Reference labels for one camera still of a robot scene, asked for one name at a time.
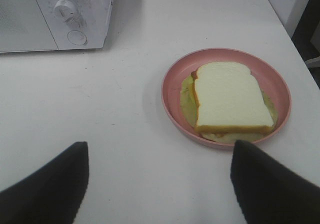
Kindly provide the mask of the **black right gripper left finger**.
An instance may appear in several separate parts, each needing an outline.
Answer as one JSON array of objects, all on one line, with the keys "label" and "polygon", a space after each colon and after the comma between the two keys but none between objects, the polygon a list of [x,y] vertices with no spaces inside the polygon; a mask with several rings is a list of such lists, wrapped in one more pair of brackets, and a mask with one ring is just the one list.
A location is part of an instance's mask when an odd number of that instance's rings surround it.
[{"label": "black right gripper left finger", "polygon": [[89,183],[86,142],[76,142],[0,193],[1,223],[73,223]]}]

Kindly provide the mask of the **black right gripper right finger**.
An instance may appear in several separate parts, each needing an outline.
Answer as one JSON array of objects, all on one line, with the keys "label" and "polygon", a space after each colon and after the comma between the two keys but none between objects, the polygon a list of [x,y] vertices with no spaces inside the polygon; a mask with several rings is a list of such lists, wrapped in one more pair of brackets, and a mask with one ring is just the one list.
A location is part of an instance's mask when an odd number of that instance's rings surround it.
[{"label": "black right gripper right finger", "polygon": [[235,142],[231,182],[247,223],[319,223],[319,187],[254,144]]}]

